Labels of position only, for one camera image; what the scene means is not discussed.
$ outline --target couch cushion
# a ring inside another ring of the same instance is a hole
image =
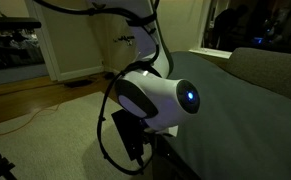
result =
[[[291,99],[291,54],[237,48],[226,70],[238,78]]]

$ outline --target baseboard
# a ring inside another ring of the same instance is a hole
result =
[[[96,73],[101,73],[104,71],[103,66],[98,66],[98,67],[93,67],[93,68],[87,68],[87,69],[82,69],[78,71],[72,71],[72,72],[66,72],[66,73],[61,73],[58,81],[66,81],[74,78],[79,78],[83,76],[88,76]]]
[[[117,69],[114,69],[114,68],[111,68],[111,67],[107,67],[107,66],[104,67],[104,71],[106,71],[106,72],[112,72],[112,73],[114,73],[115,75],[117,75],[117,74],[120,72],[120,71],[117,70]]]

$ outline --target wooden floor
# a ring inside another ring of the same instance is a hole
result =
[[[0,122],[91,93],[105,92],[110,80],[106,80],[104,75],[90,76],[88,78],[93,81],[92,84],[77,88],[51,82],[49,77],[0,85]],[[113,91],[110,98],[116,101]]]

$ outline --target gray fabric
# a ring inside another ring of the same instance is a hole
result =
[[[202,179],[291,179],[291,100],[233,77],[186,52],[170,79],[198,89],[198,114],[168,138]]]
[[[291,54],[238,48],[231,55],[226,70],[291,99]]]

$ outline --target blue light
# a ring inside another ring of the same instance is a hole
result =
[[[187,97],[188,97],[189,100],[193,100],[194,99],[194,95],[191,92],[187,93]]]

